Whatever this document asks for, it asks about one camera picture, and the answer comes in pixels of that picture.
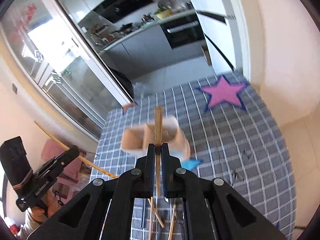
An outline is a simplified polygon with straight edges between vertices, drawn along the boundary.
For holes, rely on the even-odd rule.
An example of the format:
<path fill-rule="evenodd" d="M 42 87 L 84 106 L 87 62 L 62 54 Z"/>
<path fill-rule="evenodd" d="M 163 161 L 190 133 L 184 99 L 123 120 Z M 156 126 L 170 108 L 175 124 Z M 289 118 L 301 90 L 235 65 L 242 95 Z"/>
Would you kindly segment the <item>left hand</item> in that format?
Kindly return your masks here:
<path fill-rule="evenodd" d="M 42 224 L 61 208 L 52 191 L 46 193 L 45 203 L 47 204 L 48 215 L 45 215 L 44 210 L 38 206 L 28 208 L 25 212 L 25 223 Z"/>

